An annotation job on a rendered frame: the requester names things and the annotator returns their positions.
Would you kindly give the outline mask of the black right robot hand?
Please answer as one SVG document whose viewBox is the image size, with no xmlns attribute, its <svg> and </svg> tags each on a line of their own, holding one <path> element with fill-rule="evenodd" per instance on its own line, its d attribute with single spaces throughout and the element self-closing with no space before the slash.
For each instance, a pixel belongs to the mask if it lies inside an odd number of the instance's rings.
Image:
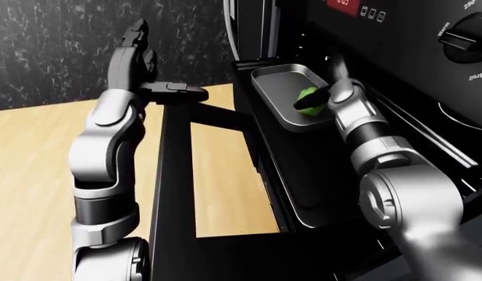
<svg viewBox="0 0 482 281">
<path fill-rule="evenodd" d="M 334 83 L 318 88 L 313 93 L 297 100 L 293 104 L 294 109 L 301 110 L 319 107 L 326 103 L 325 98 L 328 98 L 329 101 L 334 104 L 339 104 L 348 100 L 353 95 L 353 83 L 349 77 L 343 55 L 333 55 L 330 58 L 330 72 Z"/>
</svg>

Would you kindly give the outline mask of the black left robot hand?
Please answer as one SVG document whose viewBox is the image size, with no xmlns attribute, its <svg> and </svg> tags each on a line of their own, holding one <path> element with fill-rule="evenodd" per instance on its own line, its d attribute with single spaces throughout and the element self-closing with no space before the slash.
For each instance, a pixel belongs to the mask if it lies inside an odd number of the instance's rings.
<svg viewBox="0 0 482 281">
<path fill-rule="evenodd" d="M 122 36 L 122 44 L 109 63 L 107 86 L 134 93 L 142 102 L 179 105 L 208 100 L 204 88 L 157 81 L 157 53 L 148 44 L 149 27 L 139 19 Z"/>
</svg>

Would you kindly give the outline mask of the green broccoli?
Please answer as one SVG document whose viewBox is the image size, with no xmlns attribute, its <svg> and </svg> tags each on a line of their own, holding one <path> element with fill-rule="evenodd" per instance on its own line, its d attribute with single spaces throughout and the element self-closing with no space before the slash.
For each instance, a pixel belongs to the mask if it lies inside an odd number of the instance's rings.
<svg viewBox="0 0 482 281">
<path fill-rule="evenodd" d="M 293 104 L 294 109 L 307 116 L 318 116 L 327 106 L 329 98 L 327 88 L 311 86 L 302 90 Z"/>
</svg>

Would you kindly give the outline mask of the black oven door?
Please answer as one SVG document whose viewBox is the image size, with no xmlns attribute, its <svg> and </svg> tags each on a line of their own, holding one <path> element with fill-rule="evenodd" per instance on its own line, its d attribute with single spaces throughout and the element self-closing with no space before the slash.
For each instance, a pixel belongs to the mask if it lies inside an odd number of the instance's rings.
<svg viewBox="0 0 482 281">
<path fill-rule="evenodd" d="M 278 233 L 197 238 L 192 123 L 244 133 Z M 407 269 L 391 241 L 364 218 L 318 229 L 296 226 L 260 144 L 251 114 L 200 103 L 164 108 L 150 236 L 151 281 L 404 281 Z"/>
</svg>

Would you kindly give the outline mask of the red oven display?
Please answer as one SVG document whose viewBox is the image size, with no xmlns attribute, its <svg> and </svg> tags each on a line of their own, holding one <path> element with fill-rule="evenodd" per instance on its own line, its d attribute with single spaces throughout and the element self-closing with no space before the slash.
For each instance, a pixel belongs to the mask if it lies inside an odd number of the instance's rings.
<svg viewBox="0 0 482 281">
<path fill-rule="evenodd" d="M 360 10 L 361 0 L 324 0 L 326 5 L 348 16 L 357 17 Z"/>
</svg>

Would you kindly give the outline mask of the black oven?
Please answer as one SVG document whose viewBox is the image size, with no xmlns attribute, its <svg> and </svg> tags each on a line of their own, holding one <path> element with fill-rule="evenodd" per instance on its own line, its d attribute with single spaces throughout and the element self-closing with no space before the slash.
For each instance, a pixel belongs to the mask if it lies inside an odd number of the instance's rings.
<svg viewBox="0 0 482 281">
<path fill-rule="evenodd" d="M 452 62 L 438 41 L 462 18 L 482 12 L 482 0 L 361 0 L 357 17 L 329 8 L 324 0 L 220 1 L 237 61 L 305 65 L 332 85 L 330 58 L 343 55 L 350 79 L 363 85 L 374 106 L 370 95 L 383 95 L 476 161 L 481 171 L 476 179 L 443 173 L 463 201 L 462 235 L 482 247 L 482 62 Z M 363 6 L 368 7 L 366 16 L 360 16 Z M 377 10 L 373 19 L 368 18 L 370 9 Z M 381 11 L 386 17 L 378 23 Z M 325 109 L 337 128 L 328 102 Z M 351 161 L 351 149 L 345 146 Z M 359 206 L 361 177 L 355 174 Z M 387 231 L 362 217 L 391 241 L 407 269 L 403 280 L 418 281 Z"/>
</svg>

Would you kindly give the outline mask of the black oven knob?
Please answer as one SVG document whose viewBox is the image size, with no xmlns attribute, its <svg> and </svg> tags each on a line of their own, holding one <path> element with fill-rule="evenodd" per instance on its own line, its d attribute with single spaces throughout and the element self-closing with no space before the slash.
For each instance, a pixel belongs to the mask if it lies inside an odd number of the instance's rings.
<svg viewBox="0 0 482 281">
<path fill-rule="evenodd" d="M 482 62 L 482 12 L 462 18 L 447 29 L 438 41 L 448 60 L 458 64 Z"/>
</svg>

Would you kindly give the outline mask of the silver metal baking tray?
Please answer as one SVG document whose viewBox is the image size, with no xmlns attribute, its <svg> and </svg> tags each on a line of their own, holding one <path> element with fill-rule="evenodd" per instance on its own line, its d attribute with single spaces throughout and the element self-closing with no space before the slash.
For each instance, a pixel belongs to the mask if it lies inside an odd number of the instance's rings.
<svg viewBox="0 0 482 281">
<path fill-rule="evenodd" d="M 260 67 L 251 72 L 251 79 L 255 90 L 284 129 L 292 133 L 308 133 L 334 121 L 329 109 L 317 116 L 307 116 L 293 107 L 301 91 L 328 85 L 308 67 L 297 63 Z"/>
</svg>

